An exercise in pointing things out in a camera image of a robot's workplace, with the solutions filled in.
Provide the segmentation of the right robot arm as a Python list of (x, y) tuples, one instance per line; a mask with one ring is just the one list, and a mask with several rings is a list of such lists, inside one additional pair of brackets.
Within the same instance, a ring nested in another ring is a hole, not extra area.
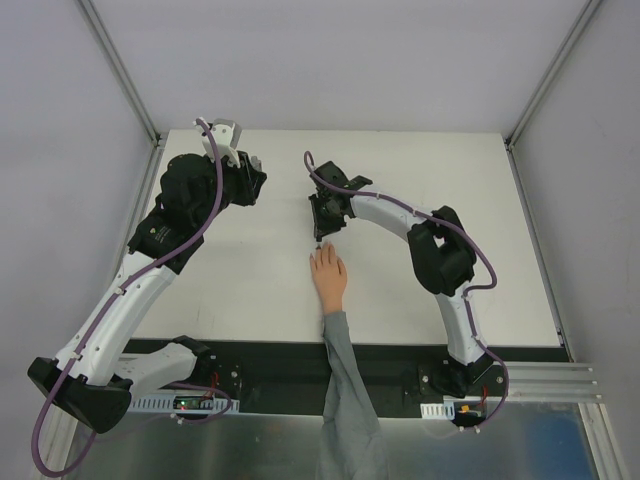
[(493, 360), (471, 302), (474, 266), (481, 256), (456, 211), (443, 206), (422, 212), (379, 191), (366, 177), (347, 178), (331, 161), (314, 166), (309, 153), (305, 166), (316, 185), (309, 197), (315, 239), (339, 232), (350, 218), (368, 221), (405, 241), (415, 277), (435, 296), (447, 334), (448, 359), (429, 374), (429, 385), (456, 398), (476, 392)]

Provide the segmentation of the grey sleeve forearm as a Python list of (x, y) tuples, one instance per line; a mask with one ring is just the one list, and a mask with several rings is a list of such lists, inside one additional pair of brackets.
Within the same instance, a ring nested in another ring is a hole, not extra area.
[(331, 375), (322, 414), (315, 477), (388, 479), (386, 444), (358, 370), (346, 313), (325, 315), (323, 325)]

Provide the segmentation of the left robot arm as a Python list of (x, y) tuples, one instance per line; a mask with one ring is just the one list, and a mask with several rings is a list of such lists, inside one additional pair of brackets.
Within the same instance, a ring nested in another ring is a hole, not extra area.
[(36, 358), (28, 376), (53, 403), (104, 434), (132, 402), (173, 382), (199, 389), (210, 380), (211, 351), (182, 335), (163, 348), (123, 361), (141, 320), (203, 244), (200, 229), (212, 209), (252, 206), (267, 179), (260, 160), (241, 151), (228, 158), (182, 154), (160, 178), (155, 204), (128, 243), (121, 268), (79, 332), (54, 358)]

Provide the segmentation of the mannequin hand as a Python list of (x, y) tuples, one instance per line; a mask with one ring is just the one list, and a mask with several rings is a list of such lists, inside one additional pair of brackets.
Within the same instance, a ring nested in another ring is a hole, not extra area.
[(318, 247), (309, 258), (311, 275), (324, 315), (343, 310), (347, 269), (333, 244)]

